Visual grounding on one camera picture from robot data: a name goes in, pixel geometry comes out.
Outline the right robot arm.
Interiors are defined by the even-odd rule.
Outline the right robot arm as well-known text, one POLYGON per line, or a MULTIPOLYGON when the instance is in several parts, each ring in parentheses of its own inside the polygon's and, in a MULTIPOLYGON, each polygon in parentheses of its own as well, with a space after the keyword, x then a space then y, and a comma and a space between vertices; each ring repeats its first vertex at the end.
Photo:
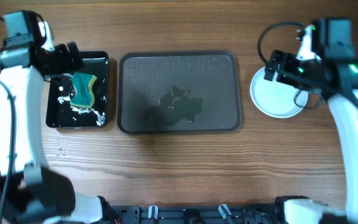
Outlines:
POLYGON ((279 50, 264 60, 268 79, 321 95, 338 130, 346 173, 346 206, 338 210, 308 198, 282 205, 285 223, 358 223, 358 59, 345 54, 296 57, 279 50))

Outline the green yellow sponge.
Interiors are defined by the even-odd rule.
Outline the green yellow sponge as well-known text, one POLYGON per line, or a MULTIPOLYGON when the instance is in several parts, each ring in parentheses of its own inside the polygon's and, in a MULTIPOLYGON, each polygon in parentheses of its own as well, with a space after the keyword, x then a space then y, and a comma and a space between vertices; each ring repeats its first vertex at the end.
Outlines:
POLYGON ((75 91, 70 105, 77 108, 92 108, 94 105, 93 85, 98 78, 87 73, 74 73, 72 84, 75 91))

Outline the white plate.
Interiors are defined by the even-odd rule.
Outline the white plate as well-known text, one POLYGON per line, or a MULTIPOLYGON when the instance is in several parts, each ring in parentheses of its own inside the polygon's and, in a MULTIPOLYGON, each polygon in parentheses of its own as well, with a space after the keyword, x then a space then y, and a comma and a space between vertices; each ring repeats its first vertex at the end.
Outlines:
POLYGON ((295 87, 264 79, 265 67, 262 67, 250 83, 250 97, 254 105, 264 114, 273 118, 290 118, 300 113, 308 102, 308 93, 295 87))

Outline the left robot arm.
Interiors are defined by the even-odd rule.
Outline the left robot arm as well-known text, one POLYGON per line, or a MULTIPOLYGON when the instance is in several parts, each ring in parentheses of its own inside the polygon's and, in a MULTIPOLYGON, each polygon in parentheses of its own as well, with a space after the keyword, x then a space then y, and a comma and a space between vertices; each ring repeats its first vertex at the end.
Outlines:
POLYGON ((40 101, 47 75, 83 62, 74 43, 0 49, 0 220, 9 223, 99 223, 106 203, 75 192, 51 170, 42 145, 40 101))

